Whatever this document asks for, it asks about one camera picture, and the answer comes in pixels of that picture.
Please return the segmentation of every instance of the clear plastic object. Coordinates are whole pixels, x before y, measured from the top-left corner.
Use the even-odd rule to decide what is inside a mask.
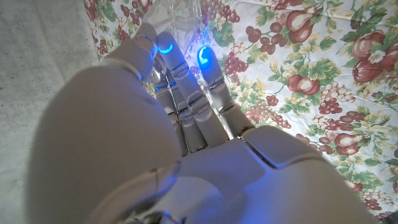
[[[199,0],[157,0],[143,19],[154,26],[158,34],[170,32],[183,53],[191,45],[200,21]]]

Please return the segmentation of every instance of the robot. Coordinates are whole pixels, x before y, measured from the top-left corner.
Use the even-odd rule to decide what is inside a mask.
[[[198,63],[217,112],[172,35],[150,24],[74,76],[36,131],[27,221],[375,223],[315,151],[276,128],[254,128],[209,47]]]

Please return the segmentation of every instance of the glowing blue fingertip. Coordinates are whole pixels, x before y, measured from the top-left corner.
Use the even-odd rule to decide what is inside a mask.
[[[162,53],[162,54],[168,54],[168,53],[170,53],[170,51],[172,51],[172,50],[173,50],[173,44],[170,44],[170,46],[167,47],[167,48],[164,49],[164,50],[162,50],[162,49],[159,48],[159,52]]]
[[[199,62],[204,65],[208,62],[208,52],[205,52],[205,54],[203,54],[203,51],[206,49],[207,47],[202,47],[199,51]]]

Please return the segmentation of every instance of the fruit pattern fabric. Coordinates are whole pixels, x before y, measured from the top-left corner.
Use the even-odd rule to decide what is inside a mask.
[[[256,125],[308,144],[376,218],[398,209],[398,2],[201,0],[186,58],[212,47]],[[151,0],[84,0],[98,57],[131,38]]]

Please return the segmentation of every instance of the gray wall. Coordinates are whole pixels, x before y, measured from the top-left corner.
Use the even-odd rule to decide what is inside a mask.
[[[25,223],[25,167],[43,109],[97,61],[83,0],[0,0],[0,223]]]

